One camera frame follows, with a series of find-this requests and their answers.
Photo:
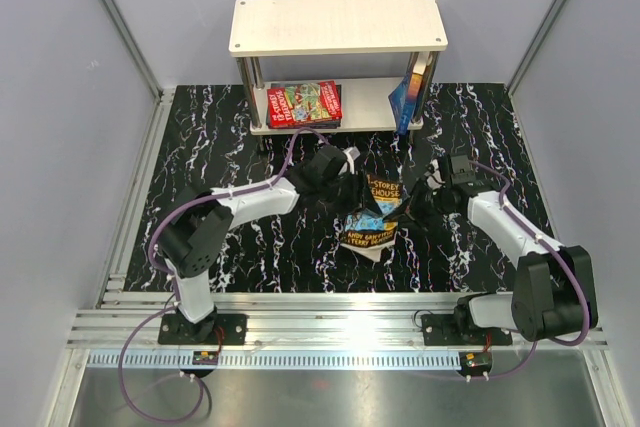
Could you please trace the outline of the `black treehouse book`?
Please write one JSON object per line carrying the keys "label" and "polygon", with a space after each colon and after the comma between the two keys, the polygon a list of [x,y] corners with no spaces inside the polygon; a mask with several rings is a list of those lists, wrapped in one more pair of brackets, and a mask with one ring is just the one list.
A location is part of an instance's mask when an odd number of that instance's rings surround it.
{"label": "black treehouse book", "polygon": [[390,215],[403,201],[403,186],[364,172],[360,185],[359,204],[344,219],[340,246],[379,262],[383,252],[395,245],[398,222]]}

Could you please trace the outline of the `blue orange sunset book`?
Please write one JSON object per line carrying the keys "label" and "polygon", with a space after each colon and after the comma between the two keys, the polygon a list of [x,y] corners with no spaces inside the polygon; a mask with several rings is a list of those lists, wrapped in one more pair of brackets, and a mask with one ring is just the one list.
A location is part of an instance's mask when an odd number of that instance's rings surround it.
{"label": "blue orange sunset book", "polygon": [[408,133],[419,97],[425,89],[432,62],[431,52],[418,53],[401,82],[388,96],[396,124],[396,133],[399,135]]}

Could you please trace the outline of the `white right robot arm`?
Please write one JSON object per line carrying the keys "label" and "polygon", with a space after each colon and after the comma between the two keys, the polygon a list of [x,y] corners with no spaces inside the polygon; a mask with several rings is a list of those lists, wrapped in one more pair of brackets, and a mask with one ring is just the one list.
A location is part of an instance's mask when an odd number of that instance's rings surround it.
{"label": "white right robot arm", "polygon": [[590,255],[536,228],[493,183],[476,180],[433,189],[421,181],[386,218],[425,228],[427,220],[453,213],[483,231],[516,268],[511,291],[457,301],[452,323],[458,340],[475,344],[492,329],[563,346],[586,339],[598,323]]}

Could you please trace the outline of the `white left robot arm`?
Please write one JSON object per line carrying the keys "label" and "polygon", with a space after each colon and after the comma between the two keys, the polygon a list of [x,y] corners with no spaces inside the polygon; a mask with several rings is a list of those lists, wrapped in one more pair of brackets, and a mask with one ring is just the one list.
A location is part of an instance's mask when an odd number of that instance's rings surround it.
{"label": "white left robot arm", "polygon": [[291,213],[299,205],[325,204],[339,212],[355,209],[363,180],[356,172],[360,152],[323,145],[315,155],[262,182],[217,189],[188,190],[152,236],[149,261],[167,272],[174,306],[161,316],[158,343],[221,343],[228,329],[242,326],[244,314],[221,314],[210,289],[209,270],[228,233],[262,218]]}

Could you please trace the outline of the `white two-tier shelf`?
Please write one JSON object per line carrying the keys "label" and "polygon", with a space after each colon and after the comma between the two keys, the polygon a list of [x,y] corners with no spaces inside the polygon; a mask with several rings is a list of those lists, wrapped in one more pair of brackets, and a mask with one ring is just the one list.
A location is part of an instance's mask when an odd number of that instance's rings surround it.
{"label": "white two-tier shelf", "polygon": [[406,54],[434,69],[447,46],[436,0],[237,0],[229,38],[255,136],[274,132],[263,58]]}

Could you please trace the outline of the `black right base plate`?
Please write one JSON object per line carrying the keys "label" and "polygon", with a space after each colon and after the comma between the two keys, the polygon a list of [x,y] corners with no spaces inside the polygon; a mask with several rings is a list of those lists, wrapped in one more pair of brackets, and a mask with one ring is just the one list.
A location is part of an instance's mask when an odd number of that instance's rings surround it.
{"label": "black right base plate", "polygon": [[512,335],[499,328],[480,329],[464,333],[456,324],[453,314],[419,314],[423,343],[427,347],[451,346],[510,346]]}

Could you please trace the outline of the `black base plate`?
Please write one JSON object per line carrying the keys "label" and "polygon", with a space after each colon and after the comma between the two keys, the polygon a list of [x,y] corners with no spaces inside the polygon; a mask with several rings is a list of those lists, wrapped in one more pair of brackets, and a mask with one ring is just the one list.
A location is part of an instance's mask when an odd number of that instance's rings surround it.
{"label": "black base plate", "polygon": [[181,312],[165,314],[157,342],[160,345],[245,344],[248,316],[237,313],[212,313],[198,323],[189,322]]}
{"label": "black base plate", "polygon": [[451,346],[510,346],[512,335],[499,328],[480,329],[464,333],[456,324],[453,314],[419,314],[423,343],[427,347]]}

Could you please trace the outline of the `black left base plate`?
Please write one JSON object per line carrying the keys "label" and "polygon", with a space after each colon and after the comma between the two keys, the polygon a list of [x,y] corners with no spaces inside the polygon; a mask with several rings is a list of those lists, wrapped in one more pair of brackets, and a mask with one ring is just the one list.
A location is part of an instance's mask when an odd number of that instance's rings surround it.
{"label": "black left base plate", "polygon": [[160,345],[245,344],[248,316],[237,313],[212,313],[198,323],[189,322],[181,312],[165,314],[157,342]]}

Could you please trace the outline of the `aluminium front rail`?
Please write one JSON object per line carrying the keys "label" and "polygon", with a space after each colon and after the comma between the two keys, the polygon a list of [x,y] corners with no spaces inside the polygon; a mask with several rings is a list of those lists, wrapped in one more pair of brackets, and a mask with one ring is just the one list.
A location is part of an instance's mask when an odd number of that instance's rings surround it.
{"label": "aluminium front rail", "polygon": [[[134,346],[155,345],[165,292],[109,291],[77,312],[68,347],[115,348],[136,327]],[[221,313],[248,317],[246,348],[270,350],[410,350],[423,345],[418,312],[449,312],[456,293],[216,293]]]}

